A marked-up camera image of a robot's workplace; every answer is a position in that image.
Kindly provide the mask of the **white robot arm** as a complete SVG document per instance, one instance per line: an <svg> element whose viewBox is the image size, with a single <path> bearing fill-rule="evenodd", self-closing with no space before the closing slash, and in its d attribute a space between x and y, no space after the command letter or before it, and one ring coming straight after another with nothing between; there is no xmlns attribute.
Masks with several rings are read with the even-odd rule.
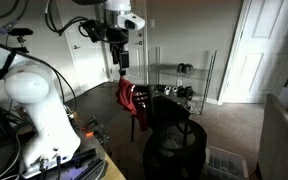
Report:
<svg viewBox="0 0 288 180"><path fill-rule="evenodd" d="M70 161L81 139L73 129L46 62L0 44L0 79L9 98L28 113L36 134L19 150L19 175L32 178Z"/></svg>

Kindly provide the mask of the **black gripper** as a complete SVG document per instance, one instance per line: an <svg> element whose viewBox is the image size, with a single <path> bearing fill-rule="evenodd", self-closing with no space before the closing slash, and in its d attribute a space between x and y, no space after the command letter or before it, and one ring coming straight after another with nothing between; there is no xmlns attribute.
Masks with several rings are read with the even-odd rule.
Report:
<svg viewBox="0 0 288 180"><path fill-rule="evenodd" d="M106 37L110 44L113 63L120 66L119 74L124 76L124 68L129 67L129 52L125 49L128 43L128 31L124 29L109 28Z"/></svg>

